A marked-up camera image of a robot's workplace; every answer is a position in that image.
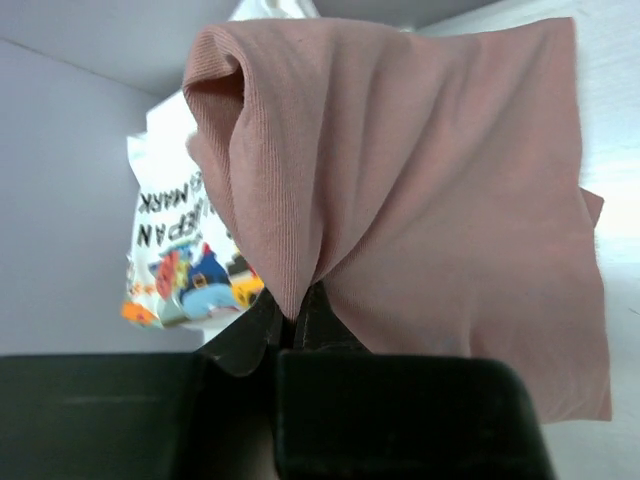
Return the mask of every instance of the pink cloth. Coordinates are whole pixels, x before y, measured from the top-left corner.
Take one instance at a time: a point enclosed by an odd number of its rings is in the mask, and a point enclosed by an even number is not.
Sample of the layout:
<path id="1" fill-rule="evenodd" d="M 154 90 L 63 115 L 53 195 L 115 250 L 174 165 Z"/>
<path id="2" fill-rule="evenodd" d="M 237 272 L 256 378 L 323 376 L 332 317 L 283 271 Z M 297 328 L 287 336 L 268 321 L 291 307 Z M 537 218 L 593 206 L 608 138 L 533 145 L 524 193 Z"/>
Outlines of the pink cloth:
<path id="1" fill-rule="evenodd" d="M 211 201 L 285 315 L 323 280 L 374 352 L 495 358 L 542 421 L 610 418 L 570 19 L 211 26 L 184 93 Z"/>

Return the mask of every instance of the blue cartoon character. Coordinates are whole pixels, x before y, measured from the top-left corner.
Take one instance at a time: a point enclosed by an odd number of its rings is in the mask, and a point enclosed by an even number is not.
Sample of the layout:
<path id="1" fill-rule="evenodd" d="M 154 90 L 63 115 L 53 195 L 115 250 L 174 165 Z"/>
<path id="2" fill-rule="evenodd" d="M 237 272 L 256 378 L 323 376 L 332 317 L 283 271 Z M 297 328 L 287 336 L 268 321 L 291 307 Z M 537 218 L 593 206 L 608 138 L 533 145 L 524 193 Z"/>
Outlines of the blue cartoon character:
<path id="1" fill-rule="evenodd" d="M 219 309 L 238 310 L 229 275 L 206 243 L 200 261 L 187 270 L 186 285 L 180 289 L 179 300 L 185 315 L 194 320 Z"/>

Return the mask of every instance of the folded fabric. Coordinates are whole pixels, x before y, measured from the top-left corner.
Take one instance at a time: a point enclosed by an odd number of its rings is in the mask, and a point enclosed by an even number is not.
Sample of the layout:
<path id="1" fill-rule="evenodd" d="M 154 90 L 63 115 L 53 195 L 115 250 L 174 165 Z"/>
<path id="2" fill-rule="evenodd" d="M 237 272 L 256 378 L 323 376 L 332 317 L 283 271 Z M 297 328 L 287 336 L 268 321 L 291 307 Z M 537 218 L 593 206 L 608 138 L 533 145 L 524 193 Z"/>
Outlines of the folded fabric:
<path id="1" fill-rule="evenodd" d="M 451 38 L 328 19 L 201 32 L 190 153 L 285 315 L 322 280 L 374 352 L 498 359 L 542 421 L 609 419 L 574 36 L 571 19 Z"/>

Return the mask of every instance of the white table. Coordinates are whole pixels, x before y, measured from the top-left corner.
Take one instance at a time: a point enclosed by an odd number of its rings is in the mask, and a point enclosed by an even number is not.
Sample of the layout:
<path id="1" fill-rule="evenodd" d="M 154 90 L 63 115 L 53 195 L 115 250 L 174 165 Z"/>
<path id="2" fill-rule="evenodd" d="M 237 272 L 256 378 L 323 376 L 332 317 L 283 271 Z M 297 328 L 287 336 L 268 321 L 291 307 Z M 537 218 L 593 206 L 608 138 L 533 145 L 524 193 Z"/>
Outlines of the white table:
<path id="1" fill-rule="evenodd" d="M 614 420 L 545 427 L 559 480 L 640 478 L 640 0 L 505 0 L 423 29 L 500 30 L 571 16 L 578 30 L 582 186 L 605 198 L 597 232 Z"/>

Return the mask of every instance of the gray wall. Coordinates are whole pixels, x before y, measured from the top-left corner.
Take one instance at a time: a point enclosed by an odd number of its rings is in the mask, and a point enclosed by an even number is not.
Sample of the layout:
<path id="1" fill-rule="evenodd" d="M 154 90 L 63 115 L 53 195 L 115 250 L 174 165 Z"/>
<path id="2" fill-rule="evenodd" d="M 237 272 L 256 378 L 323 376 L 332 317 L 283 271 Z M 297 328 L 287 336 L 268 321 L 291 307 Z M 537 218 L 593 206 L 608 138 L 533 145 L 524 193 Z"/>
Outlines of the gray wall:
<path id="1" fill-rule="evenodd" d="M 0 354 L 199 345 L 119 316 L 137 190 L 126 136 L 158 101 L 0 41 Z"/>

